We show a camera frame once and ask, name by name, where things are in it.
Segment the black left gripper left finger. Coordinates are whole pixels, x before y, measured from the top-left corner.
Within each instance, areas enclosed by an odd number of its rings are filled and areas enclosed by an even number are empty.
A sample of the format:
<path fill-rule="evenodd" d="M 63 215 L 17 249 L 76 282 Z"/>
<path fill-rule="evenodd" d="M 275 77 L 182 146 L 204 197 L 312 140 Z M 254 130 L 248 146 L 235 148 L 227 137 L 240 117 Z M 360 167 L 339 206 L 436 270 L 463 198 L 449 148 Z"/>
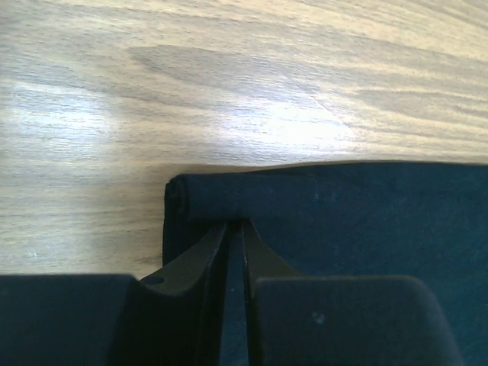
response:
<path fill-rule="evenodd" d="M 3 365 L 217 365 L 226 225 L 142 280 L 4 275 Z"/>

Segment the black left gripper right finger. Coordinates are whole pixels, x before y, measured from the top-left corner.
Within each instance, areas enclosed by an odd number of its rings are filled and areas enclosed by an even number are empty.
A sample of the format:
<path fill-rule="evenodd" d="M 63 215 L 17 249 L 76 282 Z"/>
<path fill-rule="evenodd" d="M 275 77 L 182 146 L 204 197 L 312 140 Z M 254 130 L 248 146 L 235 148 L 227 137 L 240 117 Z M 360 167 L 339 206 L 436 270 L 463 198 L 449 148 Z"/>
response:
<path fill-rule="evenodd" d="M 435 295 L 405 275 L 301 274 L 242 225 L 252 365 L 461 365 Z"/>

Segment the black t shirt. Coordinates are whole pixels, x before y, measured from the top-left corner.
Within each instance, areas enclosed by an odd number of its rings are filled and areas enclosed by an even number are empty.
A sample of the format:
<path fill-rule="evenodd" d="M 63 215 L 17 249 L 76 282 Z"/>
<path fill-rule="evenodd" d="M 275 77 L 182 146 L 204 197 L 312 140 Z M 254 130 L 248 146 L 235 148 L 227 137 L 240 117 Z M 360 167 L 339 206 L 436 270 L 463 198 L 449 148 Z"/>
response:
<path fill-rule="evenodd" d="M 464 362 L 487 363 L 486 167 L 376 162 L 177 175 L 165 187 L 164 263 L 215 223 L 242 219 L 306 275 L 421 279 Z"/>

